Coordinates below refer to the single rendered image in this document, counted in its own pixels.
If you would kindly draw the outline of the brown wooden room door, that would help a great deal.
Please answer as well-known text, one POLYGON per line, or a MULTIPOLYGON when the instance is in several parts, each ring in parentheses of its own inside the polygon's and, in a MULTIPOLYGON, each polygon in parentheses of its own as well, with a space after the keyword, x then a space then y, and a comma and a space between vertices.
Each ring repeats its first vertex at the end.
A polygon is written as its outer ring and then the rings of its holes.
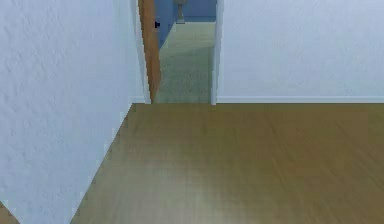
POLYGON ((157 21, 154 0, 138 0, 149 95, 154 102, 161 81, 157 21))

